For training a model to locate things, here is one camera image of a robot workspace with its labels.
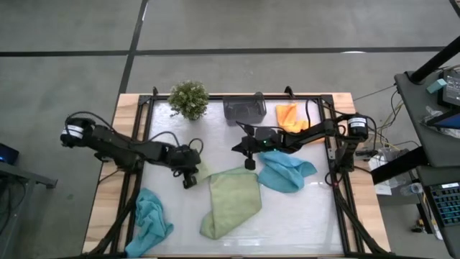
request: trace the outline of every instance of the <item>desk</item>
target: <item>desk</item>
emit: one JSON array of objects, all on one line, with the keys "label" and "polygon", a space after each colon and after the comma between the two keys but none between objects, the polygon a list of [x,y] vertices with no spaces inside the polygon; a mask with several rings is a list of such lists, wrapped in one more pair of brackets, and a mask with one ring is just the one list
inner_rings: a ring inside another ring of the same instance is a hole
[{"label": "desk", "polygon": [[[340,112],[354,113],[354,105],[351,94],[332,94],[333,101],[336,109]],[[114,128],[124,135],[131,135],[132,125],[134,123],[134,115],[137,108],[139,94],[122,94],[117,104],[116,113],[114,117]],[[142,114],[140,133],[144,129],[145,114]],[[363,162],[356,162],[357,165],[366,167]],[[101,177],[104,177],[115,171],[115,165],[107,163],[103,166]],[[121,191],[121,184],[123,173],[117,173],[110,177],[104,184],[101,184],[97,191],[93,203],[93,210],[88,225],[88,231],[83,246],[83,252],[88,252],[94,248],[100,239],[106,234],[112,222],[116,218],[116,210],[118,207],[119,195]],[[379,243],[381,247],[390,250],[383,225],[380,207],[375,194],[374,184],[372,177],[365,172],[355,171],[350,174],[351,186],[353,189],[356,210],[359,219],[366,227],[371,236]],[[124,247],[124,233],[126,232],[126,223],[121,230],[121,238],[119,242],[119,249],[123,250]],[[352,250],[356,247],[353,243],[352,227],[347,224],[349,230],[349,240],[351,242]]]}]

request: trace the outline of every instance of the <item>plastic bin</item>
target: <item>plastic bin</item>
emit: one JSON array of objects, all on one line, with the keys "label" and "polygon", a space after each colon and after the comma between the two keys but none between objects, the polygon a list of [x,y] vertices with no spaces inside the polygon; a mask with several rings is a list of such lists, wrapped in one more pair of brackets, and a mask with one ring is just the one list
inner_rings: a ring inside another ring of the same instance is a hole
[{"label": "plastic bin", "polygon": [[252,96],[225,96],[224,114],[229,126],[235,126],[236,121],[245,124],[262,122],[267,114],[264,95],[257,92]]}]

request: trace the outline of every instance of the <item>orange cloth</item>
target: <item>orange cloth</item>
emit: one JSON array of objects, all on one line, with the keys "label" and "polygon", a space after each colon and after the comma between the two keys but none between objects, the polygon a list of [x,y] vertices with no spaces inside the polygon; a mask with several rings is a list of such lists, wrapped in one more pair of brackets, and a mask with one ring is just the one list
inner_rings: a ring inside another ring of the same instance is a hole
[{"label": "orange cloth", "polygon": [[278,125],[287,132],[298,133],[308,129],[307,121],[297,120],[297,104],[277,105],[276,117]]}]

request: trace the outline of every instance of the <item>keyboard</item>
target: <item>keyboard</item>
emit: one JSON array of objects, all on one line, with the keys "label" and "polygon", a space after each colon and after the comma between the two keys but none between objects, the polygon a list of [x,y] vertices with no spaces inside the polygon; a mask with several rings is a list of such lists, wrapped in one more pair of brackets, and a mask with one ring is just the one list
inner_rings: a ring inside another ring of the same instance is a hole
[{"label": "keyboard", "polygon": [[434,212],[438,213],[444,227],[460,224],[460,183],[447,183],[430,186],[436,203]]}]

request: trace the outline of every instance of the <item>concrete floor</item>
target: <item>concrete floor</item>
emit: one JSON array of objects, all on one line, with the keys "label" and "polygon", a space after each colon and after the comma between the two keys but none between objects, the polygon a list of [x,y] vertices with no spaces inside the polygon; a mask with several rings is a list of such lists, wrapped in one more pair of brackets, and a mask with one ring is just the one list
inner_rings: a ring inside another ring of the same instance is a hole
[{"label": "concrete floor", "polygon": [[[128,50],[140,5],[140,0],[1,0],[0,52]],[[138,49],[439,46],[460,35],[459,23],[445,0],[151,0]],[[416,69],[433,55],[143,56],[134,59],[126,91],[156,86],[168,92],[174,83],[194,79],[210,92],[273,92],[289,85],[295,91],[352,92],[356,98],[392,85],[395,73]],[[22,168],[59,178],[54,190],[36,188],[17,258],[81,251],[101,164],[89,149],[61,147],[59,134],[74,111],[111,120],[126,60],[0,58],[0,142],[20,150]],[[381,124],[391,111],[393,91],[360,99],[356,109]],[[391,142],[418,141],[405,110],[386,136]],[[382,214],[393,252],[449,258],[433,236],[409,232],[415,206],[386,206]]]}]

